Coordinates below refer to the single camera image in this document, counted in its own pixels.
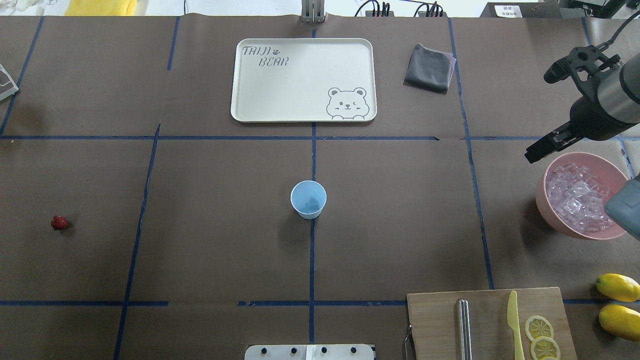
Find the bowl of ice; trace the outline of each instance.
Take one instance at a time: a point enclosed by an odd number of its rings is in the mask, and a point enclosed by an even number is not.
[[[626,182],[626,175],[607,160],[588,152],[568,152],[545,170],[536,204],[542,217],[560,233],[611,240],[626,231],[604,212],[604,204]]]

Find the blue paper cup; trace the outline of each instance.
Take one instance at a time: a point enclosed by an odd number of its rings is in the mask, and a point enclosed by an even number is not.
[[[303,218],[317,218],[325,204],[326,191],[315,181],[301,181],[291,190],[291,205]]]

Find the gray cloth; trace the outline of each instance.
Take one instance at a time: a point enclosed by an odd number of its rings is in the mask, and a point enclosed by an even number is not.
[[[413,47],[404,82],[417,88],[446,93],[450,68],[451,60],[445,54],[417,44]]]

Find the lemon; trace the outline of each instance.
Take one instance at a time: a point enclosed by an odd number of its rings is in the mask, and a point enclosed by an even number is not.
[[[629,341],[640,341],[640,313],[637,311],[609,304],[600,310],[598,320],[609,334]]]
[[[540,336],[531,342],[531,356],[534,360],[542,360],[545,357],[560,359],[560,348],[555,340],[546,336]]]
[[[604,274],[596,280],[598,291],[614,300],[633,302],[640,299],[640,285],[628,276]]]
[[[540,336],[554,338],[554,328],[551,326],[551,323],[544,317],[538,315],[527,319],[524,325],[524,332],[531,341]]]

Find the yellow knife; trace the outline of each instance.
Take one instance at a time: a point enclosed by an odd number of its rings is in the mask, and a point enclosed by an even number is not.
[[[518,317],[518,293],[515,291],[509,295],[507,303],[507,323],[513,330],[513,347],[515,348],[515,360],[524,360],[522,351],[522,338],[520,337],[520,319]]]

